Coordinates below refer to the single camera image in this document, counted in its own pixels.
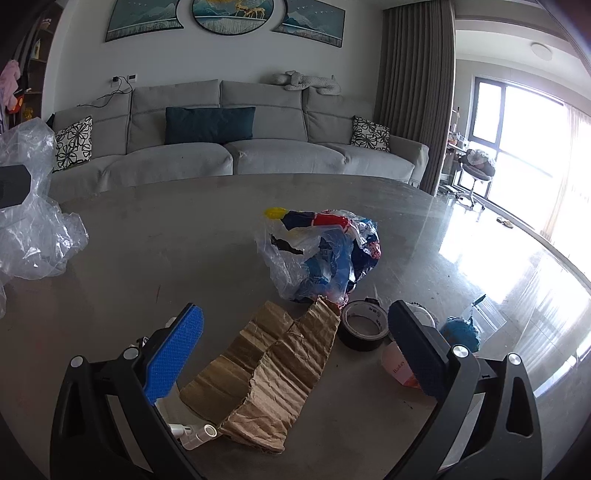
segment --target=tape roll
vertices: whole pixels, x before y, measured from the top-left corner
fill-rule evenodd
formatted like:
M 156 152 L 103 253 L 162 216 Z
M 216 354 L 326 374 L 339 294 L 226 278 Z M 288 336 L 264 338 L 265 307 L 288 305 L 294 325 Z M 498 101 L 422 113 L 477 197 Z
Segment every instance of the tape roll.
M 437 328 L 437 322 L 425 307 L 418 303 L 409 303 L 407 301 L 404 303 L 406 303 L 408 309 L 413 313 L 417 320 L 421 322 L 422 325 L 424 325 L 425 327 Z M 395 341 L 392 332 L 388 332 L 388 337 L 393 342 Z
M 352 301 L 340 313 L 337 335 L 358 352 L 375 350 L 388 336 L 388 314 L 377 300 Z

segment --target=black and white floral pillow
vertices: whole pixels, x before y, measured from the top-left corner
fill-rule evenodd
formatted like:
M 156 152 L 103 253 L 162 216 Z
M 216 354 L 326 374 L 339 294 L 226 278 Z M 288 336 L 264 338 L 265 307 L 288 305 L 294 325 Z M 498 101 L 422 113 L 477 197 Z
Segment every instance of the black and white floral pillow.
M 390 129 L 360 116 L 354 116 L 351 145 L 389 153 Z
M 56 162 L 54 172 L 90 161 L 92 155 L 92 116 L 56 133 Z

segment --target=golden deer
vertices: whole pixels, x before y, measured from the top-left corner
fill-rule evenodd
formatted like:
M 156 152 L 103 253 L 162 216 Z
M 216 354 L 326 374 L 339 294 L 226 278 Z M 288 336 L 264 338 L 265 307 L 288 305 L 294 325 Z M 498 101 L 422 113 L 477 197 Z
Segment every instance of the golden deer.
M 250 8 L 246 7 L 245 5 L 242 5 L 242 1 L 243 0 L 236 0 L 236 4 L 234 5 L 236 8 L 236 16 L 238 16 L 238 14 L 242 12 L 242 16 L 246 17 L 247 13 L 250 11 Z
M 262 7 L 250 9 L 244 16 L 252 18 L 253 16 L 258 19 L 258 14 L 261 14 L 261 18 L 265 18 L 265 9 Z

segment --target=gray curtain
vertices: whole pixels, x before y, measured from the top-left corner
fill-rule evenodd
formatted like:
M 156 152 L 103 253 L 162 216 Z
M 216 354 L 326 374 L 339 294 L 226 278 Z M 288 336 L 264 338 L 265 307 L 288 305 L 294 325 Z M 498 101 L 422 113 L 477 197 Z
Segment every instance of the gray curtain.
M 435 195 L 456 76 L 453 7 L 431 0 L 384 12 L 376 121 L 429 147 L 420 189 Z

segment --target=ceiling light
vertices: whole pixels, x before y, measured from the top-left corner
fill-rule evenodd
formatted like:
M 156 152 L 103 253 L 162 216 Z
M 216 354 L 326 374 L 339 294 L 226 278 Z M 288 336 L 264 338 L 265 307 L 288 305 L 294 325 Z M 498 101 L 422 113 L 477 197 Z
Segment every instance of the ceiling light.
M 541 58 L 542 60 L 552 60 L 552 50 L 546 47 L 546 45 L 542 45 L 541 43 L 532 43 L 531 51 L 534 52 L 535 56 Z

